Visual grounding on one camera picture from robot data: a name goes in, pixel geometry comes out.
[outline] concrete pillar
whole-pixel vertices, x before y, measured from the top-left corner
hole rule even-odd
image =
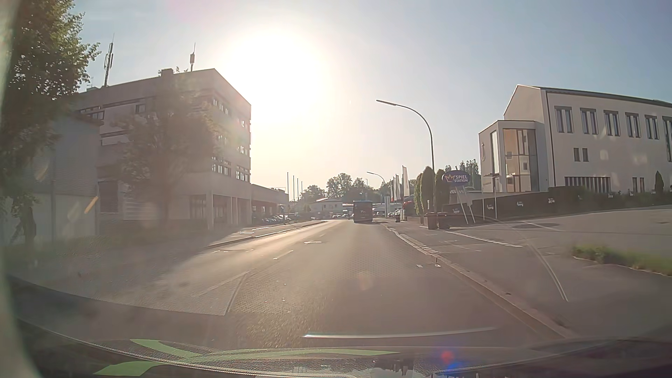
[[[226,224],[233,224],[233,197],[229,197],[226,203]]]
[[[246,225],[251,225],[252,224],[252,200],[244,200],[243,202],[245,204],[245,224]]]
[[[208,222],[208,230],[214,230],[214,206],[211,190],[206,193],[206,220]]]
[[[238,216],[238,197],[231,197],[233,200],[231,209],[233,210],[233,223],[232,225],[238,225],[240,223],[240,216]]]

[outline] cell tower antenna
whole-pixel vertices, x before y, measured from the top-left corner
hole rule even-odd
[[[189,64],[192,65],[191,69],[189,69],[189,72],[192,72],[194,70],[194,60],[196,59],[196,42],[194,42],[194,52],[192,52],[191,55],[189,55]]]
[[[114,47],[114,34],[112,34],[112,42],[110,43],[110,49],[108,50],[108,53],[105,55],[105,64],[103,67],[105,67],[105,83],[103,84],[104,87],[108,86],[108,77],[110,76],[110,69],[112,68],[112,59],[114,58],[114,54],[112,54],[112,48]]]

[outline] asphalt road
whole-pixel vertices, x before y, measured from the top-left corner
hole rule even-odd
[[[570,255],[576,243],[669,253],[671,215],[643,209],[450,230],[390,226],[577,335],[672,340],[672,278]]]
[[[381,223],[332,220],[202,251],[161,274],[147,269],[149,278],[132,282],[15,280],[15,309],[80,340],[227,349],[519,346],[548,337]]]

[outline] lamp post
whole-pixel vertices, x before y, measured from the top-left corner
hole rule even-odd
[[[436,174],[436,172],[434,171],[434,139],[431,135],[431,127],[429,127],[429,123],[427,122],[425,117],[423,117],[422,114],[420,114],[416,109],[410,108],[410,107],[405,106],[405,105],[395,104],[394,102],[383,101],[383,100],[376,100],[376,101],[380,102],[381,104],[386,104],[386,105],[389,105],[389,106],[398,106],[400,108],[408,109],[408,110],[416,113],[417,115],[419,115],[420,118],[422,118],[422,120],[425,121],[425,124],[427,125],[427,129],[429,130],[429,146],[431,147],[431,170],[434,172],[434,174]],[[434,213],[435,209],[436,209],[436,190],[432,190],[432,193],[433,193],[433,196],[432,196],[433,197],[433,203],[431,204],[431,207],[432,207],[431,211]]]
[[[379,174],[375,174],[375,173],[373,173],[373,172],[369,172],[369,171],[366,171],[366,173],[368,173],[368,174],[370,174],[370,175],[376,175],[376,176],[378,176],[378,177],[382,180],[383,185],[384,185],[384,186],[387,186],[387,182],[385,182],[385,179],[384,179],[381,175],[379,175]],[[387,201],[386,201],[384,198],[383,198],[382,200],[383,200],[383,202],[385,202],[385,217],[387,217],[387,213],[388,213],[388,209],[387,209]]]

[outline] sun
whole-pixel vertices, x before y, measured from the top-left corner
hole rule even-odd
[[[294,122],[323,94],[325,65],[302,36],[264,30],[237,40],[229,51],[227,75],[252,104],[255,122]]]

